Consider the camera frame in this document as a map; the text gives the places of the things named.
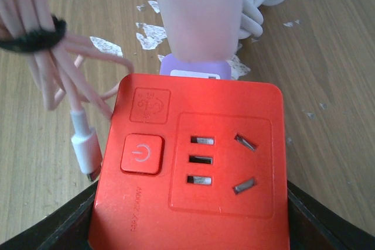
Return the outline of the red plug block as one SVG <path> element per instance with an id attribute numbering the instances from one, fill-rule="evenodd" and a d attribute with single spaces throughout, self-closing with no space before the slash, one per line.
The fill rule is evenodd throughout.
<path id="1" fill-rule="evenodd" d="M 88 243 L 93 249 L 288 249 L 279 88 L 124 77 Z"/>

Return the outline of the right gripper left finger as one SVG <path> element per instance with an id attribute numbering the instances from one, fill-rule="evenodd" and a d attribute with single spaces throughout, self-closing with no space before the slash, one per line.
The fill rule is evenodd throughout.
<path id="1" fill-rule="evenodd" d="M 1 244 L 1 249 L 90 249 L 88 231 L 98 183 Z"/>

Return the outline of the purple plug adapter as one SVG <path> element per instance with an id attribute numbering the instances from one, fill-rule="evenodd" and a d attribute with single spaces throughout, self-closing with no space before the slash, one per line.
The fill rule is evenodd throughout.
<path id="1" fill-rule="evenodd" d="M 178 60 L 172 53 L 162 59 L 159 74 L 163 76 L 232 80 L 231 67 L 226 61 L 190 63 Z"/>

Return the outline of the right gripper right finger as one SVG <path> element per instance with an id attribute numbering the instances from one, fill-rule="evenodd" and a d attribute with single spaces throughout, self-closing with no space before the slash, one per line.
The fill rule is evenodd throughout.
<path id="1" fill-rule="evenodd" d="M 287 188 L 291 249 L 369 249 L 369 233 L 346 221 L 290 181 Z"/>

